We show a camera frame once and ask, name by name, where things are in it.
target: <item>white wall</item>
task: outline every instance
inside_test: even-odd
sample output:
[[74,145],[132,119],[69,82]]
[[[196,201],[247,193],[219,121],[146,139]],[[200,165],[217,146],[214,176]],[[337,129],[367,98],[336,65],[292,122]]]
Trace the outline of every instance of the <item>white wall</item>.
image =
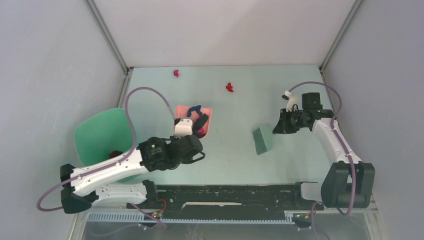
[[131,67],[322,63],[355,0],[97,0]]
[[[123,73],[83,0],[0,1],[1,239],[65,239],[40,195],[78,165],[73,131],[114,106]],[[60,205],[54,191],[44,207]]]
[[366,0],[326,78],[344,100],[343,134],[375,166],[392,240],[423,239],[424,1]]

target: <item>white plastic part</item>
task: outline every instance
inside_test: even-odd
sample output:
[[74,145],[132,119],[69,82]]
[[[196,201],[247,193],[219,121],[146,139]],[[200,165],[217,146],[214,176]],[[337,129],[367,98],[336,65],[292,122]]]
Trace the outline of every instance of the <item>white plastic part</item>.
[[181,118],[179,123],[175,125],[173,136],[177,139],[193,134],[193,120],[190,118]]
[[288,97],[288,102],[287,102],[287,106],[285,108],[285,110],[287,112],[291,112],[293,109],[294,105],[297,105],[297,109],[299,109],[299,104],[300,104],[300,98],[296,95],[294,95],[293,93],[289,92],[289,91],[285,91],[284,95],[286,95]]
[[84,177],[78,177],[78,179],[71,181],[70,185],[75,187],[75,191],[73,193],[83,197],[106,184],[110,184],[117,180],[130,177],[132,175],[144,174],[149,172],[147,168],[140,165],[140,162],[142,162],[143,159],[142,154],[137,149],[132,152],[128,159],[126,159],[122,163],[119,163],[118,160],[122,159],[127,154],[128,152],[124,152],[119,156],[91,166],[74,168],[73,173],[70,175],[71,178],[79,176],[93,169],[98,169],[103,166],[115,163],[115,166],[98,171],[96,173],[92,173]]
[[323,202],[321,198],[321,186],[322,183],[318,182],[303,182],[300,185],[300,194],[305,200],[317,201],[319,203]]
[[147,198],[144,184],[106,184],[95,191],[98,199],[92,205],[141,204]]
[[[332,131],[330,123],[331,118],[321,118],[320,120],[316,120],[313,123],[312,132],[318,138],[322,148],[324,148],[325,154],[327,155],[330,164],[337,163],[340,161],[349,164],[348,156],[345,154],[342,144],[339,142],[336,135]],[[340,135],[341,140],[346,145],[349,151],[349,155],[352,156],[353,163],[357,164],[359,162],[362,162],[362,160],[354,153],[352,148],[346,142],[345,137],[343,137],[342,132],[339,129],[339,123],[337,122],[337,120],[334,120],[334,129],[337,131],[337,133]]]

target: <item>pink dustpan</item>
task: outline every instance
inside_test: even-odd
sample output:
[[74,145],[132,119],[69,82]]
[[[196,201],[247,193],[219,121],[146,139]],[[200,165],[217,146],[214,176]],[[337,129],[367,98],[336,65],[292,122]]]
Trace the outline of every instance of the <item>pink dustpan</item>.
[[[180,105],[176,106],[176,112],[175,112],[176,117],[178,119],[189,118],[189,119],[193,120],[193,123],[194,123],[200,116],[197,114],[197,112],[192,111],[191,116],[187,117],[187,112],[189,111],[190,108],[191,108],[190,106],[180,106]],[[203,126],[203,131],[204,131],[203,134],[204,134],[204,137],[206,137],[208,135],[209,126],[210,126],[210,123],[211,123],[212,109],[202,107],[200,109],[200,111],[201,111],[202,114],[206,114],[206,115],[209,116],[209,119],[207,120],[207,122]]]

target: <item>green brush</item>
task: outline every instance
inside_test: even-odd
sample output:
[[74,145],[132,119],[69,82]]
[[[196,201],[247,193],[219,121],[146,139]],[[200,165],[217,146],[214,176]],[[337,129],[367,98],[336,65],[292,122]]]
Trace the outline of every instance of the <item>green brush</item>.
[[256,154],[261,155],[270,151],[274,145],[273,133],[271,129],[264,125],[253,131]]

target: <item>light blue tabletop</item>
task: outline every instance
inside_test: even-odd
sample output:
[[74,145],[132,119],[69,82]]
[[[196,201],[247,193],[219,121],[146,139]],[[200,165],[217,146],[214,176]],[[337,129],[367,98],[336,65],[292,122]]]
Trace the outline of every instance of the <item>light blue tabletop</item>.
[[[179,70],[179,77],[173,75]],[[323,181],[330,163],[318,139],[307,128],[295,134],[274,135],[271,151],[257,155],[253,130],[271,129],[287,101],[284,91],[305,81],[322,82],[316,65],[138,67],[133,70],[128,92],[151,87],[161,92],[173,109],[177,105],[202,105],[212,109],[208,136],[201,139],[206,158],[175,170],[143,174],[156,184],[235,185],[291,184]],[[231,82],[234,92],[228,92]],[[321,104],[331,109],[324,87],[309,84],[296,95],[319,92]],[[162,99],[150,91],[135,93],[129,114],[137,140],[168,138],[173,134],[171,114]]]

